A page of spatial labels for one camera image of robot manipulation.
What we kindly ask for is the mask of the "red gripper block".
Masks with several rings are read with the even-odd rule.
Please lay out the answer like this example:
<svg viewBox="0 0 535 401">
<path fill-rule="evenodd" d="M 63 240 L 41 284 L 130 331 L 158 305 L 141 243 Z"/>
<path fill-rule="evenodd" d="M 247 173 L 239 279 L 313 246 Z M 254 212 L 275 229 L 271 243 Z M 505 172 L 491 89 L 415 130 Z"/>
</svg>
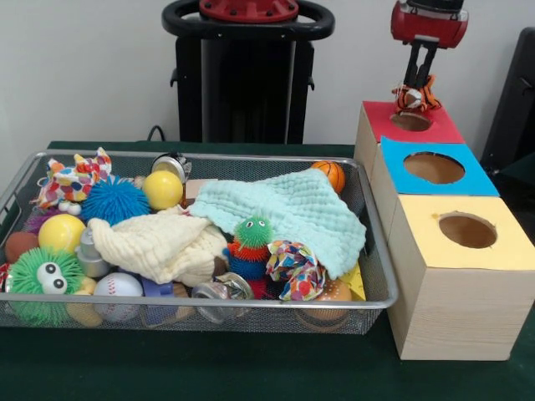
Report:
<svg viewBox="0 0 535 401">
<path fill-rule="evenodd" d="M 391 14 L 390 31 L 395 40 L 404 44 L 420 40 L 436 43 L 439 48 L 455 48 L 466 33 L 468 21 L 469 13 L 465 9 L 442 12 L 414 3 L 396 3 Z M 418 69 L 419 83 L 427 82 L 437 46 L 425 46 L 427 53 L 419 68 L 417 61 L 421 45 L 411 45 L 404 85 L 415 86 Z"/>
</svg>

